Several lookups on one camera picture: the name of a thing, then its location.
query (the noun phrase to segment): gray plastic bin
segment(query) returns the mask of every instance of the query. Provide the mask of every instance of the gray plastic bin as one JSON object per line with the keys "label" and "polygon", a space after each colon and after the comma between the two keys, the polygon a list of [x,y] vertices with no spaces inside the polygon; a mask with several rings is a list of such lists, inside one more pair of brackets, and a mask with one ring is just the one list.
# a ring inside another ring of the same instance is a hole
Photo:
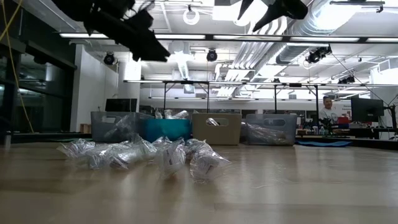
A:
{"label": "gray plastic bin", "polygon": [[248,114],[248,144],[292,146],[296,137],[296,123],[296,114]]}
{"label": "gray plastic bin", "polygon": [[131,115],[129,128],[131,131],[138,133],[142,138],[145,139],[144,122],[147,119],[155,119],[153,116],[143,113],[132,113],[132,112],[91,112],[91,135],[96,142],[122,142],[127,139],[125,134],[121,134],[119,131],[114,133],[109,131],[115,128],[122,118],[127,115]]}

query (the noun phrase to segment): wooden table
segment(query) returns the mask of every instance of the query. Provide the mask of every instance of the wooden table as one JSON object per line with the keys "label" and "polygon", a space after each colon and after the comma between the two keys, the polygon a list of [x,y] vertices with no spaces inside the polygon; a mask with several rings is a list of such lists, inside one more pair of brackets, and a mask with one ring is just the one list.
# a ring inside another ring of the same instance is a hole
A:
{"label": "wooden table", "polygon": [[0,154],[0,223],[397,223],[398,154],[357,147],[215,147],[232,165],[196,184],[187,165],[73,170],[58,144]]}

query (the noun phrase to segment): bottle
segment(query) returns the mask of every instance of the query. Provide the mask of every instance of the bottle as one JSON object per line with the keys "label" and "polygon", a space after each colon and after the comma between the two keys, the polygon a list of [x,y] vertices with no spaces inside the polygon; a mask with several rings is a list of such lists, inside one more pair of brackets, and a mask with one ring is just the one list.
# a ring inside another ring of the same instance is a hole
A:
{"label": "bottle", "polygon": [[319,130],[320,135],[325,135],[325,128],[322,126]]}
{"label": "bottle", "polygon": [[314,127],[312,127],[312,128],[313,128],[313,134],[315,134],[315,135],[319,134],[319,132],[318,132],[318,126],[314,126]]}

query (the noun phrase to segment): blue mat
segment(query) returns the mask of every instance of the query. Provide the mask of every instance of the blue mat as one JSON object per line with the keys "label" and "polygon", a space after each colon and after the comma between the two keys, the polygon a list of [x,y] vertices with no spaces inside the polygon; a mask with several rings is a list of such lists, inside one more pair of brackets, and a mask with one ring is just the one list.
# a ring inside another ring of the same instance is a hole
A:
{"label": "blue mat", "polygon": [[351,145],[352,142],[338,141],[338,142],[311,142],[311,141],[296,141],[296,144],[302,146],[315,146],[315,147],[346,147]]}

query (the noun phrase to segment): yellow cable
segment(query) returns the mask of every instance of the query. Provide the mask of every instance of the yellow cable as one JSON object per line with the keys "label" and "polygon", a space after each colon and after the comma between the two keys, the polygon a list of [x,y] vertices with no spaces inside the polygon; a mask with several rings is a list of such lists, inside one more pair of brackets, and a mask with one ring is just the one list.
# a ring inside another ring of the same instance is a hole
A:
{"label": "yellow cable", "polygon": [[24,0],[20,0],[20,1],[19,1],[18,6],[17,6],[17,9],[16,9],[15,12],[13,13],[13,15],[11,16],[10,21],[9,21],[8,24],[7,24],[7,22],[6,22],[6,14],[4,13],[4,23],[5,23],[5,25],[6,25],[6,28],[5,28],[5,30],[4,30],[4,31],[1,33],[1,35],[0,35],[0,41],[2,40],[2,38],[4,37],[4,35],[6,34],[6,32],[8,32],[8,28],[10,27],[11,23],[14,21],[14,18],[15,18],[15,16],[17,15],[18,10],[19,10],[19,8],[21,7],[23,1],[24,1]]}
{"label": "yellow cable", "polygon": [[16,85],[17,85],[17,89],[18,89],[18,93],[19,93],[19,98],[21,99],[21,104],[22,104],[22,108],[24,109],[24,112],[25,112],[26,120],[27,120],[27,122],[29,123],[30,130],[32,131],[32,133],[34,133],[33,127],[32,127],[32,123],[30,122],[29,116],[27,115],[27,111],[26,111],[26,108],[25,108],[24,100],[22,99],[22,94],[21,94],[20,91],[19,91],[19,82],[18,82],[18,77],[17,77],[17,72],[16,72],[16,69],[15,69],[15,65],[14,65],[14,59],[12,58],[12,49],[11,49],[10,36],[9,36],[9,34],[8,34],[8,26],[11,24],[13,17],[11,18],[10,23],[7,24],[6,7],[5,7],[5,5],[4,5],[4,0],[2,0],[2,12],[3,12],[3,14],[4,14],[4,24],[6,25],[6,29],[4,30],[4,32],[6,33],[6,36],[7,36],[8,49],[9,49],[9,51],[10,51],[10,59],[11,59],[12,71],[14,72],[15,83],[16,83]]}

